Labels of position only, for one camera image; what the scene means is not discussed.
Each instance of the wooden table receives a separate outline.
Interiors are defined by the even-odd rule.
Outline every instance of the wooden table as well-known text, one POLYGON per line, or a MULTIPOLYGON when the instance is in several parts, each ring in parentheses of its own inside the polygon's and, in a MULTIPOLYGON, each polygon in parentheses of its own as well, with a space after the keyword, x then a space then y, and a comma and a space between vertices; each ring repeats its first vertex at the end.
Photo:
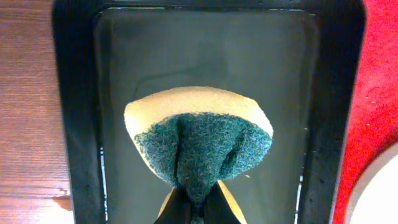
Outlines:
POLYGON ((0 0, 0 223, 73 223, 51 0, 0 0))

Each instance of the red cloth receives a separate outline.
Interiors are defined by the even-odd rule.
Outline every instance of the red cloth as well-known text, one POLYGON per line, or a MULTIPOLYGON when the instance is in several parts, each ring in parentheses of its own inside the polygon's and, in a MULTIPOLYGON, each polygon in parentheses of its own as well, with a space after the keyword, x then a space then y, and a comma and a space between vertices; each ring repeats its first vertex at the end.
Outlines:
POLYGON ((398 0, 364 0, 366 30, 333 217, 342 224, 362 172, 398 141, 398 0))

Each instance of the wooden surface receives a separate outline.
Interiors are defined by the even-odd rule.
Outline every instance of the wooden surface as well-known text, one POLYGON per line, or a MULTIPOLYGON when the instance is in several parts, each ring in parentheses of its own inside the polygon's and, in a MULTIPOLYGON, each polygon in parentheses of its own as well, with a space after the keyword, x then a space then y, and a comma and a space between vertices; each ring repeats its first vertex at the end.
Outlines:
POLYGON ((51 6, 0 0, 0 223, 73 223, 51 6))

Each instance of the scrub sponge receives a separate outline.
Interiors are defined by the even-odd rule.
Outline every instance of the scrub sponge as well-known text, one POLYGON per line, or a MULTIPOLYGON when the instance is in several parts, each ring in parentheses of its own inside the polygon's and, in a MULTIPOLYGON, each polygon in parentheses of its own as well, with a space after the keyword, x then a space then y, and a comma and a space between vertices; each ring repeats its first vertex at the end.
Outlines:
POLYGON ((162 91, 126 106, 127 131, 149 169, 200 208, 217 180, 257 166, 272 126, 249 98, 210 87, 162 91))

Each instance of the sponge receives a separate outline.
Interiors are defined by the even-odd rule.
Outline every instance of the sponge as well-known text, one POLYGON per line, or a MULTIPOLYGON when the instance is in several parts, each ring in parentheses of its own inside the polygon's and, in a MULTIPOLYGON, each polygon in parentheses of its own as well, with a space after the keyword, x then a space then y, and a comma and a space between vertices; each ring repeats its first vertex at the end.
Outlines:
POLYGON ((254 100, 210 87, 147 96, 126 106, 124 120, 149 169, 198 208, 218 180, 257 166, 273 134, 254 100))

